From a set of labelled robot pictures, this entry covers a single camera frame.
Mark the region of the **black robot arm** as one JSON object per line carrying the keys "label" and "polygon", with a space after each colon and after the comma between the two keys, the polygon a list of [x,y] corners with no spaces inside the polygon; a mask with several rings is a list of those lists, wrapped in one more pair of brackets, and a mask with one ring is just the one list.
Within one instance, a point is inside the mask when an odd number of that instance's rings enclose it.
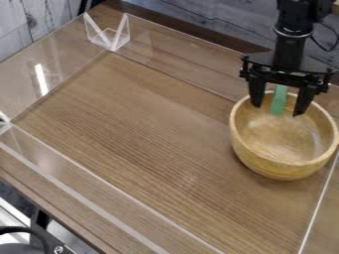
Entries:
{"label": "black robot arm", "polygon": [[248,83],[254,107],[263,103],[266,85],[298,88],[292,116],[306,113],[314,97],[330,88],[335,68],[304,53],[314,26],[332,13],[335,0],[276,0],[274,50],[244,55],[240,77]]}

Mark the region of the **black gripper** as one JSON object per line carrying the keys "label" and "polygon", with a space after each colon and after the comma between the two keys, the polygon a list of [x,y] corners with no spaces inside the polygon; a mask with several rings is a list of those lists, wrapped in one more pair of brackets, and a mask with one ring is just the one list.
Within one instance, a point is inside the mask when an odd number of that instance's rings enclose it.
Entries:
{"label": "black gripper", "polygon": [[268,83],[299,89],[292,116],[302,115],[316,93],[326,93],[335,70],[304,54],[312,33],[278,33],[274,50],[244,55],[240,77],[250,85],[254,107],[260,107]]}

